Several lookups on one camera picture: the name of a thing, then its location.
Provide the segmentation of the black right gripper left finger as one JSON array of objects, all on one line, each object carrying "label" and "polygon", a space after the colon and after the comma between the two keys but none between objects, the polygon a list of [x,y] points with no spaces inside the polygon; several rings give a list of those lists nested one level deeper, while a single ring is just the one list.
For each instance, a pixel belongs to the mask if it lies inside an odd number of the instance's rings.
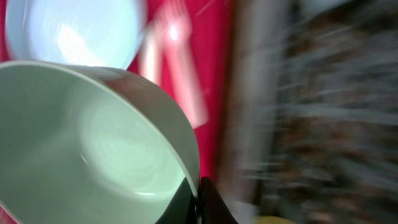
[{"label": "black right gripper left finger", "polygon": [[155,224],[197,224],[197,200],[186,178]]}]

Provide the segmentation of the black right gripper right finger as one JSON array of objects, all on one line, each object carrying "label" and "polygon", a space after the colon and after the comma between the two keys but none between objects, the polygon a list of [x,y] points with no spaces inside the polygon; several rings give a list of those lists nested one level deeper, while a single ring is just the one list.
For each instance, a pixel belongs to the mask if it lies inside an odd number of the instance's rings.
[{"label": "black right gripper right finger", "polygon": [[201,178],[199,201],[202,224],[238,224],[209,177]]}]

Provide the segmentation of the yellow cup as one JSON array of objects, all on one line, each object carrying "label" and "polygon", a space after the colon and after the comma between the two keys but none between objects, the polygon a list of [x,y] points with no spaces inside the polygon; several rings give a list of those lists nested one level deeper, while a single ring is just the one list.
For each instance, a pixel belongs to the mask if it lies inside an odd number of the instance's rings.
[{"label": "yellow cup", "polygon": [[296,224],[292,220],[275,216],[258,216],[255,218],[255,224]]}]

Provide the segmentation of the green bowl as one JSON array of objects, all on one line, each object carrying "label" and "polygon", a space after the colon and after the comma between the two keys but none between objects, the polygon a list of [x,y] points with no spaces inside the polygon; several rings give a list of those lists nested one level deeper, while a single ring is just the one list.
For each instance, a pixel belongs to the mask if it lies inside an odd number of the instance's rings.
[{"label": "green bowl", "polygon": [[1,222],[146,223],[186,178],[193,128],[159,86],[116,68],[1,64]]}]

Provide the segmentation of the light blue plate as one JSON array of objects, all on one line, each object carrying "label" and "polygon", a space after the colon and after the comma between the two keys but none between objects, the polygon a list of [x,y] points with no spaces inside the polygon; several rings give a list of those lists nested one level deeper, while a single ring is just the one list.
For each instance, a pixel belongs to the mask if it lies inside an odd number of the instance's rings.
[{"label": "light blue plate", "polygon": [[126,69],[139,51],[145,0],[9,0],[5,36],[14,60]]}]

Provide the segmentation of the white plastic fork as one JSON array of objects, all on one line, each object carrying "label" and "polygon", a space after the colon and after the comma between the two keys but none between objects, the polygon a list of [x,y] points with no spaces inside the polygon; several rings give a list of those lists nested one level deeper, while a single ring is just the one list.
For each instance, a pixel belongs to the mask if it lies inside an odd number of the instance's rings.
[{"label": "white plastic fork", "polygon": [[156,15],[160,39],[169,63],[175,99],[192,128],[208,120],[204,95],[193,61],[190,37],[192,23],[184,1],[166,1]]}]

